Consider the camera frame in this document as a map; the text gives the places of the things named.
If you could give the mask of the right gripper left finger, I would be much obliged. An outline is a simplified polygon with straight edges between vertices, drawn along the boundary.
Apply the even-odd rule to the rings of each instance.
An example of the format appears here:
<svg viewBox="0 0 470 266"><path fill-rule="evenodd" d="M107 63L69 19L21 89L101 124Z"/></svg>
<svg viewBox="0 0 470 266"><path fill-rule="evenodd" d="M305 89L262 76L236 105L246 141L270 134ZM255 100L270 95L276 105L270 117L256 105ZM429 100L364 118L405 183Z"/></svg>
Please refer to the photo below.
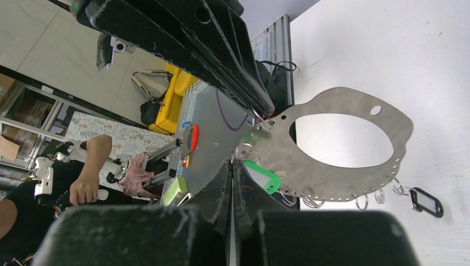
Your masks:
<svg viewBox="0 0 470 266"><path fill-rule="evenodd" d="M224 160L214 178L182 204L197 208L205 221L221 235L231 232L232 170L232 161Z"/></svg>

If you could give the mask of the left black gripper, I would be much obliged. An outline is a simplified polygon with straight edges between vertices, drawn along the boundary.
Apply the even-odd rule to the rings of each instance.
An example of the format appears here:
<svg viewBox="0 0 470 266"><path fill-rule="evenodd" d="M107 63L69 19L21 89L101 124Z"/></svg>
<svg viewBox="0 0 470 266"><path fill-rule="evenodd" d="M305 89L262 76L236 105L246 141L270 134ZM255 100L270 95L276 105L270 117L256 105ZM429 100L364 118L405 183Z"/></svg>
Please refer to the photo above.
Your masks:
<svg viewBox="0 0 470 266"><path fill-rule="evenodd" d="M259 76L238 1L76 1L82 25L127 41L219 89L251 114L274 104Z"/></svg>

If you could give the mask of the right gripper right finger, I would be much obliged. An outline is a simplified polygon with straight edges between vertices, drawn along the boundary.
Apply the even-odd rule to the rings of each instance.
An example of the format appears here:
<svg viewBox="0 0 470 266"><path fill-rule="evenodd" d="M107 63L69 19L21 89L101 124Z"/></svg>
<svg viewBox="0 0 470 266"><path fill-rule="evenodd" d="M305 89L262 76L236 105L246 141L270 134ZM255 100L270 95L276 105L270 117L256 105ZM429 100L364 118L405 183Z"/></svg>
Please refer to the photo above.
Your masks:
<svg viewBox="0 0 470 266"><path fill-rule="evenodd" d="M276 218L291 214L292 210L252 179L244 163L233 161L234 227L238 239L251 239L265 234L268 224Z"/></svg>

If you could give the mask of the key with green tag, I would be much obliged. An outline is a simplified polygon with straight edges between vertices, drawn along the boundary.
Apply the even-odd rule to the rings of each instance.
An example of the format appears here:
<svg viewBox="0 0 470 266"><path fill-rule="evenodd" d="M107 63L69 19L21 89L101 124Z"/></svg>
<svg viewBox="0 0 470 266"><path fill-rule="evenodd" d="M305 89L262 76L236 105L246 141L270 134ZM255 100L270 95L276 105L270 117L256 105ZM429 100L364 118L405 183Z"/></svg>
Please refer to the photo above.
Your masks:
<svg viewBox="0 0 470 266"><path fill-rule="evenodd" d="M281 186L280 177L272 171L268 171L250 160L242 161L251 178L263 188L266 193L272 195Z"/></svg>

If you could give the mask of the large metal keyring with clips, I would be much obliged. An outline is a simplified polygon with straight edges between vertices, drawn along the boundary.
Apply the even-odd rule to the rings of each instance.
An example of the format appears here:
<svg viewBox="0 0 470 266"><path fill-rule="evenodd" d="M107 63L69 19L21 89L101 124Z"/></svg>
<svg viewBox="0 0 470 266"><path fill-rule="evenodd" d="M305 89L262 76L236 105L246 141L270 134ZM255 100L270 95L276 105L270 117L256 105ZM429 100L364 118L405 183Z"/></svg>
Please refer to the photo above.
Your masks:
<svg viewBox="0 0 470 266"><path fill-rule="evenodd" d="M391 104L335 87L252 127L236 155L277 175L274 190L311 208L353 201L365 210L371 201L383 204L391 185L414 211L441 218L436 196L397 178L412 133L412 120Z"/></svg>

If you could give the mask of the operator forearm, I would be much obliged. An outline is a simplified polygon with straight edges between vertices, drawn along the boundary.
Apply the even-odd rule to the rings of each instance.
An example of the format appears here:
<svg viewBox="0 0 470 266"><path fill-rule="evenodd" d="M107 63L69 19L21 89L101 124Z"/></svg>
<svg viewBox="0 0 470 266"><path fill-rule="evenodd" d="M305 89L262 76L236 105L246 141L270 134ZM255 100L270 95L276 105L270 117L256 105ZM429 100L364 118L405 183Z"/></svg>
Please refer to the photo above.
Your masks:
<svg viewBox="0 0 470 266"><path fill-rule="evenodd" d="M113 139L109 135L99 135L86 142L88 156L82 172L87 179L99 180L99 172L108 160L112 147Z"/></svg>

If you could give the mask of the operator hand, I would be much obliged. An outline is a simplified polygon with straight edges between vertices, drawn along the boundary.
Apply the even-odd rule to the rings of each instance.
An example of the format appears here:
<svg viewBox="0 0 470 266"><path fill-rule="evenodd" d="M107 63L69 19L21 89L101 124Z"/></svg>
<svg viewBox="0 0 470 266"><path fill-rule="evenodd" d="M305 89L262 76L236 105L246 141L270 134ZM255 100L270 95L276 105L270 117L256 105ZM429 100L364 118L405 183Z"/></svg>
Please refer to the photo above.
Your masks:
<svg viewBox="0 0 470 266"><path fill-rule="evenodd" d="M97 172L82 172L70 186L69 201L72 205L92 203L98 200L99 176Z"/></svg>

